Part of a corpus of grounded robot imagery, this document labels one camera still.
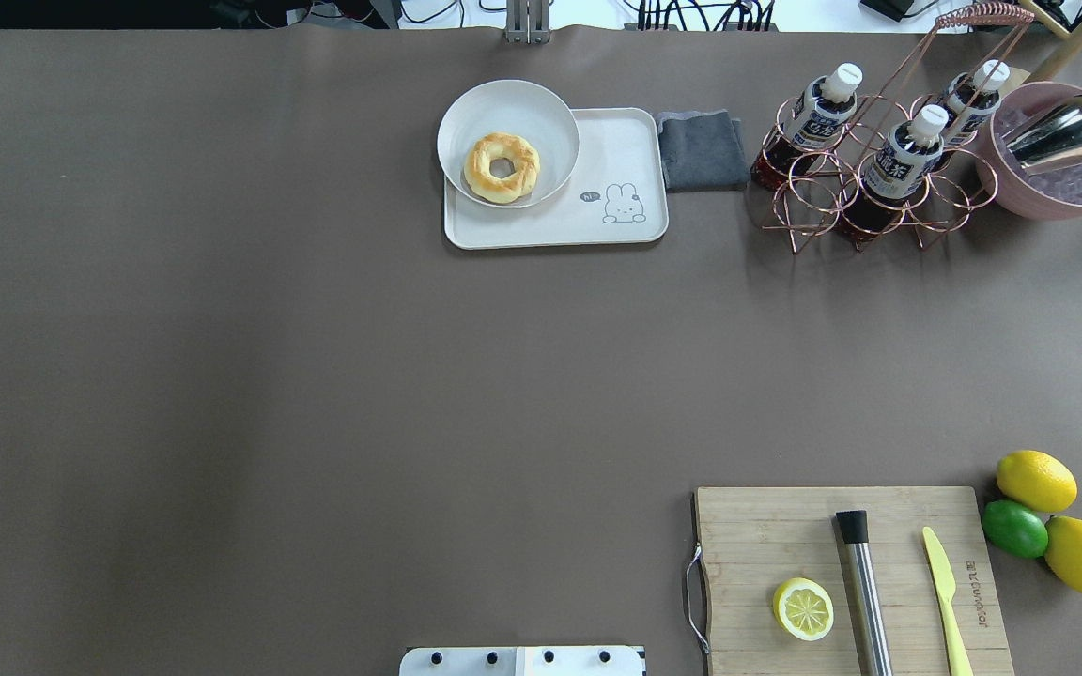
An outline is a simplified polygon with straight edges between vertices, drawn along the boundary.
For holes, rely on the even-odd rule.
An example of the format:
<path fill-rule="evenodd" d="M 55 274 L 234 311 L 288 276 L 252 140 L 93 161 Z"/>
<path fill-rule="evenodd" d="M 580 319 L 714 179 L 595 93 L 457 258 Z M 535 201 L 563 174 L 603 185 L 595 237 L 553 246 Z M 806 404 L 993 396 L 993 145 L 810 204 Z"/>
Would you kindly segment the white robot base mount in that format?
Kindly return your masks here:
<path fill-rule="evenodd" d="M 417 647 L 399 675 L 647 675 L 643 647 L 547 645 Z"/>

